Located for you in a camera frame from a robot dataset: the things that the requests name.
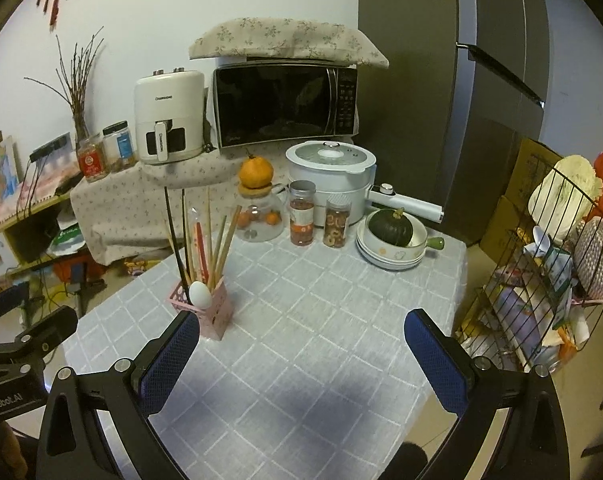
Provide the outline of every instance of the microwave control panel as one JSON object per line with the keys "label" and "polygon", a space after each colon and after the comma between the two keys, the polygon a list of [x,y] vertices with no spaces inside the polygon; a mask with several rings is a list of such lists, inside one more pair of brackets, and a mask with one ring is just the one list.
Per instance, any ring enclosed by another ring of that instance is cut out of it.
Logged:
{"label": "microwave control panel", "polygon": [[352,135],[357,102],[357,69],[341,68],[337,72],[337,77],[335,135]]}

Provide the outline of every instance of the green pot handle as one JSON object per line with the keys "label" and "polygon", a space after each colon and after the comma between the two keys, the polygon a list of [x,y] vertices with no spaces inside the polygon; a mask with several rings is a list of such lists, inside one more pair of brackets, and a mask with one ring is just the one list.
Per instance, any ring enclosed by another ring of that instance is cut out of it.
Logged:
{"label": "green pot handle", "polygon": [[443,241],[443,238],[441,238],[440,236],[435,237],[435,238],[428,238],[425,241],[426,247],[430,247],[431,249],[436,249],[438,251],[441,251],[443,249],[443,245],[444,245],[444,241]]}

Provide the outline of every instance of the jar lid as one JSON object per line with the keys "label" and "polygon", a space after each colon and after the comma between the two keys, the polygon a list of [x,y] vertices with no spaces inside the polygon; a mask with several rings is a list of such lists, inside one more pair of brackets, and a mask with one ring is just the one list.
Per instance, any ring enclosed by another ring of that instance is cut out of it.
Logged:
{"label": "jar lid", "polygon": [[350,211],[350,195],[344,193],[334,193],[326,198],[326,208],[332,208],[339,211]]}
{"label": "jar lid", "polygon": [[377,162],[374,153],[334,140],[309,140],[286,151],[286,158],[314,170],[363,173]]}
{"label": "jar lid", "polygon": [[317,186],[309,180],[295,180],[288,186],[290,194],[298,198],[312,198],[317,192]]}
{"label": "jar lid", "polygon": [[121,121],[120,123],[111,124],[104,128],[104,136],[117,133],[119,130],[123,130],[128,127],[128,121]]}

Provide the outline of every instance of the white rice cooker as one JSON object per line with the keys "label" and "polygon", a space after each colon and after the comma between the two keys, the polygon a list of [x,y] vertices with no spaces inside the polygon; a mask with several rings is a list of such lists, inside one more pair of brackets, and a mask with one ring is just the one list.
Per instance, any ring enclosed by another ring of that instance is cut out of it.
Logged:
{"label": "white rice cooker", "polygon": [[415,216],[441,222],[440,206],[394,192],[389,184],[373,189],[377,158],[368,150],[333,140],[308,140],[286,150],[288,179],[310,180],[317,187],[315,225],[323,226],[326,202],[351,205],[348,224],[363,218],[366,201],[404,208]]}

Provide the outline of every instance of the microwave oven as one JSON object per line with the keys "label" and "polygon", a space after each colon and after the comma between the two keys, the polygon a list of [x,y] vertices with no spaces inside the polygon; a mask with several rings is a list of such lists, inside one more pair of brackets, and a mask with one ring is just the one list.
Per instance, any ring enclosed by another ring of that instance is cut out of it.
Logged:
{"label": "microwave oven", "polygon": [[208,115],[208,120],[216,148],[358,132],[354,67],[251,60],[220,66],[211,83],[214,119]]}

